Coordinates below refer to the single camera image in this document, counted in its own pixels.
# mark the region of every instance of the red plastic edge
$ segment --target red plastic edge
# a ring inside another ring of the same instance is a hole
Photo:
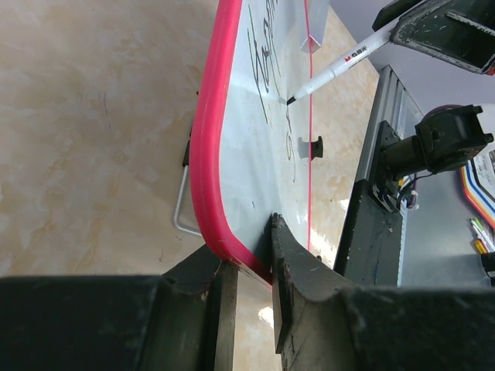
[[[307,23],[306,0],[304,2]],[[230,230],[220,191],[220,136],[241,5],[242,0],[220,0],[218,4],[191,134],[189,153],[191,196],[196,220],[207,246],[220,258],[246,266],[270,284],[269,267],[263,265]],[[311,108],[309,126],[311,132]],[[311,185],[311,170],[309,170],[309,185]]]

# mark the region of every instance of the marker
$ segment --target marker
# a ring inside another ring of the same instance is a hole
[[[474,241],[474,246],[476,247],[476,249],[480,254],[486,254],[488,252],[488,250],[486,250],[485,245],[483,244],[483,241],[480,239]]]
[[[383,45],[387,45],[390,42],[390,35],[395,28],[395,25],[397,25],[396,21],[387,24],[373,35],[366,38],[363,42],[359,43],[355,48],[340,56],[322,72],[302,85],[302,87],[287,100],[287,105],[294,103],[296,100],[301,99],[306,95],[310,95],[337,76],[340,76],[356,66],[361,60],[365,60],[370,54],[379,50]]]
[[[478,238],[484,242],[486,248],[491,253],[495,252],[495,245],[493,245],[493,243],[490,241],[490,238],[484,233],[484,231],[481,230],[473,220],[471,220],[471,225],[473,226],[473,229],[476,232]]]

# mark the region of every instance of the marble floor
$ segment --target marble floor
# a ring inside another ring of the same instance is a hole
[[[201,246],[170,220],[216,7],[0,4],[0,275],[157,274]],[[354,44],[330,10],[314,70]],[[311,244],[329,266],[376,84],[364,62],[313,98]],[[272,326],[271,292],[242,274],[235,370],[280,369]]]

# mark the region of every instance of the black clamp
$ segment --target black clamp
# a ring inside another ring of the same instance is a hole
[[[187,141],[186,151],[184,152],[183,158],[183,168],[189,166],[189,146],[191,144],[191,140]]]
[[[300,158],[308,158],[308,142],[307,141],[302,141],[301,138],[299,138],[298,145],[297,145],[297,151],[299,153]],[[315,158],[323,158],[323,138],[321,136],[318,137],[317,141],[312,141],[311,142],[311,161]]]

